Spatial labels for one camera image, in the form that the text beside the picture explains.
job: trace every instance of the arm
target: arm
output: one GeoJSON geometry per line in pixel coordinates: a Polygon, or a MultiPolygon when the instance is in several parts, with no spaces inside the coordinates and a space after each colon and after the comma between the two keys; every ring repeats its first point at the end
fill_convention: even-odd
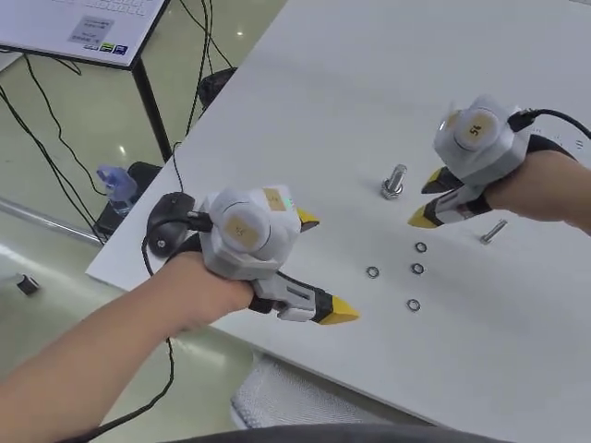
{"type": "Polygon", "coordinates": [[[591,171],[554,151],[530,154],[486,191],[495,210],[543,222],[567,222],[591,233],[591,171]]]}
{"type": "Polygon", "coordinates": [[[97,310],[0,385],[0,441],[54,442],[98,426],[151,352],[248,306],[250,287],[183,253],[97,310]]]}

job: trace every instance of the hand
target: hand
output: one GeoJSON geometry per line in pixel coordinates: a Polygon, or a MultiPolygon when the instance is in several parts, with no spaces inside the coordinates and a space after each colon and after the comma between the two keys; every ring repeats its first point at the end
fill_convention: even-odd
{"type": "Polygon", "coordinates": [[[198,252],[179,254],[144,284],[151,285],[151,293],[174,311],[175,333],[245,309],[253,297],[250,284],[209,272],[198,252]]]}
{"type": "Polygon", "coordinates": [[[496,210],[591,228],[591,171],[555,151],[528,154],[519,169],[491,185],[485,197],[496,210]]]}

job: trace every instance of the metal bolt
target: metal bolt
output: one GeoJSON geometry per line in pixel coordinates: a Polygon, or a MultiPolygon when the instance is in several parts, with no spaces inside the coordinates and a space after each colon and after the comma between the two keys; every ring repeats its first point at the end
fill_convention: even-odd
{"type": "Polygon", "coordinates": [[[399,164],[392,171],[390,178],[387,178],[381,183],[381,195],[384,198],[392,200],[398,198],[403,193],[403,180],[406,171],[406,166],[399,164]]]}
{"type": "Polygon", "coordinates": [[[492,237],[498,234],[502,228],[507,226],[508,221],[506,220],[499,220],[499,222],[495,225],[494,228],[490,230],[490,232],[485,233],[480,237],[480,243],[483,245],[488,245],[492,241],[492,237]]]}
{"type": "Polygon", "coordinates": [[[410,270],[413,272],[413,274],[422,275],[427,270],[427,268],[425,268],[420,263],[413,263],[410,265],[410,270]]]}
{"type": "Polygon", "coordinates": [[[370,279],[377,279],[380,276],[380,270],[375,266],[369,266],[366,269],[366,274],[368,277],[370,277],[370,279]]]}

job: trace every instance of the blue bottle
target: blue bottle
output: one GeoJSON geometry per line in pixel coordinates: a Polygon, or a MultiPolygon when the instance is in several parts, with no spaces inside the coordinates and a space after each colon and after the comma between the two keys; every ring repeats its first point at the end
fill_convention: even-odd
{"type": "Polygon", "coordinates": [[[123,168],[101,165],[96,174],[104,183],[111,206],[117,214],[125,217],[135,205],[138,184],[123,168]]]}

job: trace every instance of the screw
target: screw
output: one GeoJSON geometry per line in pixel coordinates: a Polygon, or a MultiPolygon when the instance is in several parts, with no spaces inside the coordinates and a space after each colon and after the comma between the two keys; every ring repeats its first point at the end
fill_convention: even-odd
{"type": "Polygon", "coordinates": [[[381,183],[381,195],[387,200],[398,198],[403,193],[403,180],[406,175],[406,166],[397,165],[392,171],[390,178],[381,183]]]}
{"type": "Polygon", "coordinates": [[[498,234],[501,231],[501,229],[507,225],[507,223],[508,221],[504,219],[499,220],[499,222],[495,225],[494,228],[490,230],[490,232],[485,233],[480,237],[480,243],[482,243],[483,245],[488,245],[492,241],[492,237],[498,234]]]}

